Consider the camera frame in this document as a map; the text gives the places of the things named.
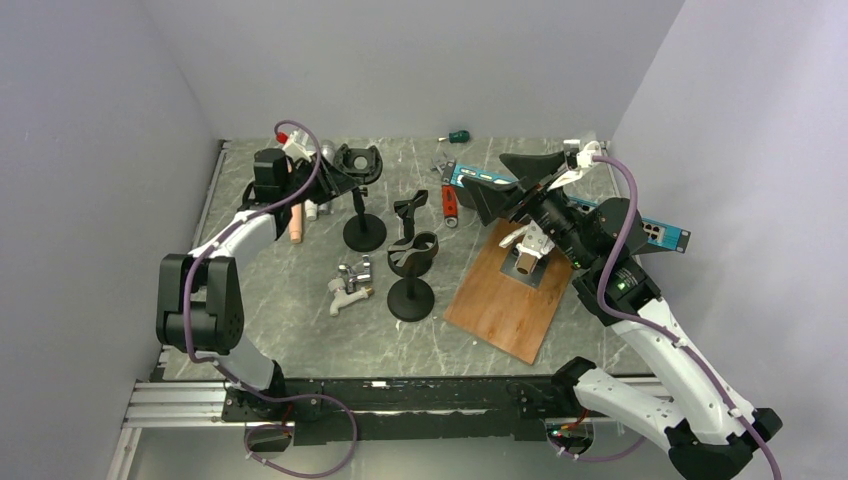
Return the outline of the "white microphone with stand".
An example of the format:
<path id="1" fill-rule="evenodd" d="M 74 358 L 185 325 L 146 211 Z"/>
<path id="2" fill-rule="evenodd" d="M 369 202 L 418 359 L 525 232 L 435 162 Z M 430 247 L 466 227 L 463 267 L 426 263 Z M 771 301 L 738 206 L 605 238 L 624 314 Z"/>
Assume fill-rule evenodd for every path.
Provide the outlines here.
<path id="1" fill-rule="evenodd" d="M 304 217 L 309 222 L 314 222 L 319 217 L 319 206 L 317 203 L 306 200 L 303 204 Z"/>

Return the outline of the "grey handheld microphone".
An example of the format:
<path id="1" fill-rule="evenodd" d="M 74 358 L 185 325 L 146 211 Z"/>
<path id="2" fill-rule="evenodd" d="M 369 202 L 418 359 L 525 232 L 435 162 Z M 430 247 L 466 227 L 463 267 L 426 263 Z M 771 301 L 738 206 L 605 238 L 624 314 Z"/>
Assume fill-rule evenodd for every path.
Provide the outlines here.
<path id="1" fill-rule="evenodd" d="M 332 159 L 335 155 L 336 145 L 331 140 L 323 140 L 321 142 L 320 150 L 321 150 L 321 155 L 322 155 L 322 158 L 323 158 L 321 178 L 323 180 L 323 186 L 328 187 L 329 186 L 329 180 L 328 180 L 328 176 L 327 176 L 327 174 L 329 172 L 328 166 L 330 165 L 330 163 L 331 163 L 331 161 L 332 161 Z M 329 199 L 326 202 L 320 203 L 317 207 L 317 210 L 318 210 L 318 213 L 320 215 L 330 215 L 332 213 L 332 199 Z"/>

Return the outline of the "pink microphone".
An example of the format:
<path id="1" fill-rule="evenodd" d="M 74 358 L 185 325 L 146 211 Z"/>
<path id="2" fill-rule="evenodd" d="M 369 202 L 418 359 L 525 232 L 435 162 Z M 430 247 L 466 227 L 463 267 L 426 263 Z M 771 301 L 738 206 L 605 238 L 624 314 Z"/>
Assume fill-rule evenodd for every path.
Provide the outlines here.
<path id="1" fill-rule="evenodd" d="M 303 241 L 303 221 L 304 208 L 303 204 L 295 204 L 291 206 L 291 219 L 288 224 L 290 241 L 293 244 L 300 244 Z"/>

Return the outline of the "black shock mount stand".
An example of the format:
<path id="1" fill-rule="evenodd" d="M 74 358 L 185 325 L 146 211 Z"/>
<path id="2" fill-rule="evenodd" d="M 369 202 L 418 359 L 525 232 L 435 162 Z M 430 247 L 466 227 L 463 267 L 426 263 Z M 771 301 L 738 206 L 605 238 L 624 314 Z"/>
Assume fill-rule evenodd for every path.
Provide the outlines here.
<path id="1" fill-rule="evenodd" d="M 350 192 L 355 215 L 343 228 L 344 243 L 356 252 L 373 252 L 386 240 L 387 230 L 378 216 L 366 211 L 364 199 L 368 196 L 367 186 L 382 174 L 381 154 L 376 146 L 352 148 L 342 144 L 335 153 L 333 165 L 353 181 Z"/>

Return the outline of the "black front microphone stand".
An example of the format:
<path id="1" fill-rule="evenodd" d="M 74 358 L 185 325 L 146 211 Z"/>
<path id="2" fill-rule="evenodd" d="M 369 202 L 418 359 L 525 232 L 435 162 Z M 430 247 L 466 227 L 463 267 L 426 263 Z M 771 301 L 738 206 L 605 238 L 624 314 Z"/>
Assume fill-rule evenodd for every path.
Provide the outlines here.
<path id="1" fill-rule="evenodd" d="M 437 235 L 431 231 L 417 233 L 390 245 L 387 252 L 390 269 L 400 277 L 387 294 L 390 313 L 404 322 L 423 320 L 435 305 L 434 292 L 421 276 L 430 270 L 439 252 Z"/>

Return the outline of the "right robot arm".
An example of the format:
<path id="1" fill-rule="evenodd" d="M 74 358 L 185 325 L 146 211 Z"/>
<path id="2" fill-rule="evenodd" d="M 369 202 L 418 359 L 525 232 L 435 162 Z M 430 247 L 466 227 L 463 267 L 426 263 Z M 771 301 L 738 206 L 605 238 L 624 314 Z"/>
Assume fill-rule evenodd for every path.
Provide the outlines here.
<path id="1" fill-rule="evenodd" d="M 468 176 L 462 184 L 483 224 L 528 220 L 576 271 L 580 302 L 648 365 L 669 393 L 646 394 L 576 357 L 552 378 L 551 401 L 574 415 L 600 413 L 661 448 L 686 479 L 731 479 L 761 452 L 774 478 L 782 473 L 769 441 L 781 429 L 777 413 L 755 407 L 702 356 L 675 318 L 659 286 L 638 263 L 648 235 L 637 208 L 631 171 L 603 154 L 504 154 L 514 181 L 498 184 Z M 628 188 L 583 211 L 563 191 L 575 168 L 607 164 Z"/>

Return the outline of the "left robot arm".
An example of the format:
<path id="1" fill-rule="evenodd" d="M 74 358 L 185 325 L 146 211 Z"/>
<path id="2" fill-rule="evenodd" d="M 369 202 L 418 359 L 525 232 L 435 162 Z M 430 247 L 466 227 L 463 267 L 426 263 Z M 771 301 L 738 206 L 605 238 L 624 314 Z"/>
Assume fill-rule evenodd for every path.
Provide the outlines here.
<path id="1" fill-rule="evenodd" d="M 287 406 L 281 367 L 245 336 L 239 268 L 286 231 L 295 204 L 326 203 L 377 180 L 379 150 L 340 145 L 330 158 L 301 158 L 277 148 L 254 155 L 254 179 L 233 220 L 204 245 L 168 254 L 159 269 L 155 332 L 159 342 L 210 363 L 249 392 L 248 407 L 264 420 Z"/>

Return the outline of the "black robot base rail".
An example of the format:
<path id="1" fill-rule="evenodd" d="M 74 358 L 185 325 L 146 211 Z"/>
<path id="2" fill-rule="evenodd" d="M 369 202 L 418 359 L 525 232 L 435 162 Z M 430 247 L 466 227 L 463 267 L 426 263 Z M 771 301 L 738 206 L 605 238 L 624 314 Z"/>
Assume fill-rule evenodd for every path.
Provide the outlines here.
<path id="1" fill-rule="evenodd" d="M 548 375 L 289 378 L 281 402 L 229 387 L 226 423 L 280 423 L 297 446 L 361 441 L 508 437 L 543 441 L 584 410 Z"/>

